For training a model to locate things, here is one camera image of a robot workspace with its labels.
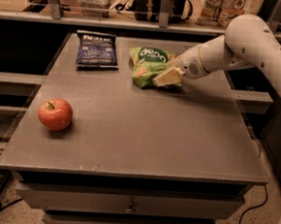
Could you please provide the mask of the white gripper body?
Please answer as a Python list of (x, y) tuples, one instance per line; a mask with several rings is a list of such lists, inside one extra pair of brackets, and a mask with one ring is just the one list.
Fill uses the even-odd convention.
[(207, 69), (201, 62), (200, 46), (188, 48), (184, 53), (178, 55), (167, 63), (169, 68), (178, 67), (184, 73), (184, 76), (191, 80), (196, 80), (208, 75)]

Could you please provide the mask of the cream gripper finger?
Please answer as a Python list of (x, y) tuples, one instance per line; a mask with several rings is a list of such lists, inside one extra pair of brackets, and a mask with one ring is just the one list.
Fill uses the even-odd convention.
[(153, 79), (153, 83), (155, 86), (168, 86), (175, 83), (180, 83), (182, 81), (182, 76), (175, 74), (159, 74), (156, 78)]
[(178, 66), (170, 66), (168, 67), (162, 74), (175, 74), (179, 75), (180, 77), (182, 76), (182, 69), (179, 68)]

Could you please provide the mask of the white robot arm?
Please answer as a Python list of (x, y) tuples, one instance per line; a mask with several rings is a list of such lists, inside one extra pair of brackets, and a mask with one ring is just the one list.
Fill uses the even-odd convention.
[[(259, 69), (276, 91), (281, 102), (281, 45), (269, 26), (254, 15), (241, 15), (226, 27), (225, 35), (188, 48), (170, 61), (158, 78), (168, 85), (169, 77), (196, 80), (219, 70)], [(251, 189), (246, 205), (222, 224), (281, 224), (281, 189), (277, 174), (269, 175), (268, 184)]]

